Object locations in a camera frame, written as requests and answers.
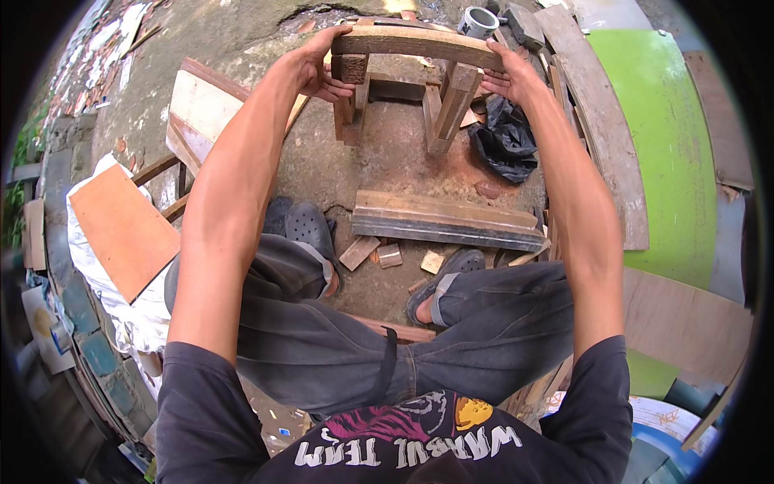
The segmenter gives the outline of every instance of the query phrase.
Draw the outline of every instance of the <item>man's right hand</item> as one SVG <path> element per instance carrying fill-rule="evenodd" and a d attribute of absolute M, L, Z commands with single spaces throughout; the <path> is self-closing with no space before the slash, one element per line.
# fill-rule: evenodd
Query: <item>man's right hand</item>
<path fill-rule="evenodd" d="M 481 87 L 503 98 L 508 98 L 517 105 L 526 101 L 527 93 L 532 87 L 545 87 L 540 80 L 532 64 L 522 59 L 517 53 L 508 47 L 487 39 L 487 46 L 492 52 L 502 57 L 502 65 L 505 66 L 505 74 L 492 69 L 484 69 L 484 80 Z"/>

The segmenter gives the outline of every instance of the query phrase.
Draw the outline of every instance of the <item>orange board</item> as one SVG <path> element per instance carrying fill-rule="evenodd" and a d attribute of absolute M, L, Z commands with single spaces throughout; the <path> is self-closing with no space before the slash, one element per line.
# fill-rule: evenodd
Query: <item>orange board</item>
<path fill-rule="evenodd" d="M 85 184 L 70 204 L 91 249 L 128 304 L 180 251 L 180 234 L 119 165 Z"/>

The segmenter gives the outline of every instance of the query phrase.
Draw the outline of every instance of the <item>gray jeans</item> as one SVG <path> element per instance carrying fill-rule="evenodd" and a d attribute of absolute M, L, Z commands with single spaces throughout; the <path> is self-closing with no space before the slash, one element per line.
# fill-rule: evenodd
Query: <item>gray jeans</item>
<path fill-rule="evenodd" d="M 388 342 L 317 300 L 330 274 L 315 252 L 262 235 L 242 292 L 237 372 L 283 405 L 331 415 L 374 403 L 368 397 Z M 170 312 L 177 263 L 166 279 Z M 562 262 L 444 282 L 433 318 L 448 329 L 431 342 L 398 346 L 383 404 L 453 390 L 498 405 L 571 354 L 573 303 Z"/>

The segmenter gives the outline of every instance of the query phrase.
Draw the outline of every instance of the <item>gray stone block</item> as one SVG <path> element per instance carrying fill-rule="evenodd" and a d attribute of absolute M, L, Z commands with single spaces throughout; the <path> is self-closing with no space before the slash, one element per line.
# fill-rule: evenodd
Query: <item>gray stone block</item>
<path fill-rule="evenodd" d="M 545 47 L 546 37 L 535 16 L 516 3 L 508 3 L 506 7 L 503 16 L 508 19 L 508 26 L 516 40 L 530 50 L 540 50 Z"/>

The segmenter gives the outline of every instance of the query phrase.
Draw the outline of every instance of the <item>man's left arm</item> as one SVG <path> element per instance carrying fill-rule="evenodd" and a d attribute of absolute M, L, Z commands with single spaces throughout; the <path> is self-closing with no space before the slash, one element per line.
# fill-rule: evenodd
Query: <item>man's left arm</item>
<path fill-rule="evenodd" d="M 183 220 L 180 275 L 167 342 L 186 342 L 236 364 L 242 284 L 258 248 L 285 126 L 299 93 L 326 101 L 354 85 L 330 78 L 323 57 L 350 26 L 320 31 L 282 56 L 226 125 L 193 184 Z"/>

